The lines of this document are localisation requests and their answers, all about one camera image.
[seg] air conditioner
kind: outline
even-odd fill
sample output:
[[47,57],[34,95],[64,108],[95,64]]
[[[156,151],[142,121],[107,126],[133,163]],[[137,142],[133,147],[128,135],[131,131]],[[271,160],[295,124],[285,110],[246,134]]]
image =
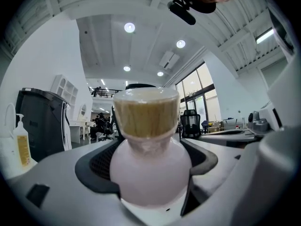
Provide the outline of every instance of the air conditioner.
[[174,54],[172,51],[166,51],[159,63],[165,70],[171,69],[174,64],[179,60],[180,56]]

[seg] railing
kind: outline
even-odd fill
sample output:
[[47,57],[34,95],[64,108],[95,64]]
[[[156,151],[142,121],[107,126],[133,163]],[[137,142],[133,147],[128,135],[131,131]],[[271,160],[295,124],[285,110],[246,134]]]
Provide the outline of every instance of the railing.
[[90,89],[90,93],[92,97],[97,98],[113,98],[113,96],[121,90],[118,89]]

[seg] hand sanitizer bottle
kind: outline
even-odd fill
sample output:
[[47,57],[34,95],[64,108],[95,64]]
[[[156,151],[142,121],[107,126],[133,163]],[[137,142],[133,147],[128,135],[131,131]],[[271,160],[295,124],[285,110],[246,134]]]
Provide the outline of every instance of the hand sanitizer bottle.
[[14,129],[13,136],[15,140],[16,147],[18,149],[19,160],[21,163],[21,168],[23,171],[27,171],[32,167],[32,158],[30,155],[29,142],[28,142],[28,132],[23,127],[22,114],[17,114],[20,117],[18,126]]

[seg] fluorescent light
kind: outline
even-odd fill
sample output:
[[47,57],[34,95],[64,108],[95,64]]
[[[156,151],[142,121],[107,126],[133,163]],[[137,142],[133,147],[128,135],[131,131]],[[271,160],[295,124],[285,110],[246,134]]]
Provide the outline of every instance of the fluorescent light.
[[184,40],[179,40],[177,41],[177,47],[178,48],[184,48],[185,47],[185,41]]
[[129,71],[131,70],[131,68],[128,67],[128,66],[124,66],[123,69],[124,69],[126,72],[129,72]]
[[265,39],[267,39],[269,36],[271,36],[274,33],[274,30],[272,28],[265,31],[263,34],[259,35],[258,38],[256,38],[256,43],[259,44]]
[[133,23],[127,23],[124,25],[124,30],[126,32],[134,32],[135,31],[135,25]]

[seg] ceiling light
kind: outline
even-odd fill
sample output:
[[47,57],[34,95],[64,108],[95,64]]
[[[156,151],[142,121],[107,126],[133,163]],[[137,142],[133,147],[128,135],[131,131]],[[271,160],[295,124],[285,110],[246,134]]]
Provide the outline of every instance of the ceiling light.
[[271,36],[274,33],[274,30],[272,28],[268,29],[267,31],[265,31],[264,33],[262,33],[261,35],[259,35],[256,38],[256,43],[259,44],[262,41],[264,41],[265,39],[267,39],[269,36]]
[[177,47],[178,48],[184,48],[185,47],[185,41],[184,40],[179,40],[177,41]]
[[134,32],[135,31],[135,25],[132,23],[127,23],[126,25],[124,25],[124,30],[126,32]]
[[124,66],[123,69],[126,71],[126,72],[129,72],[131,70],[131,68],[129,66]]

